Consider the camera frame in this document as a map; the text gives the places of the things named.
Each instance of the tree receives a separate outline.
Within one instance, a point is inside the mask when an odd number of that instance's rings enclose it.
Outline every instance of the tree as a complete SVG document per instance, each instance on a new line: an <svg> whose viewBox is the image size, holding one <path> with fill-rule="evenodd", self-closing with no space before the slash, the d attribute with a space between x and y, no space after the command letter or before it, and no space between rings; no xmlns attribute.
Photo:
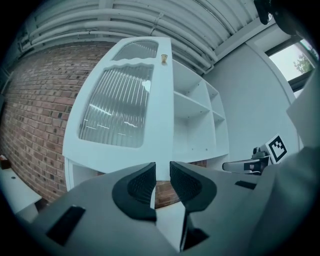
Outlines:
<svg viewBox="0 0 320 256"><path fill-rule="evenodd" d="M301 74L307 73L313 69L310 61L303 54L299 54L299 59L297 62L294 61L293 64Z"/></svg>

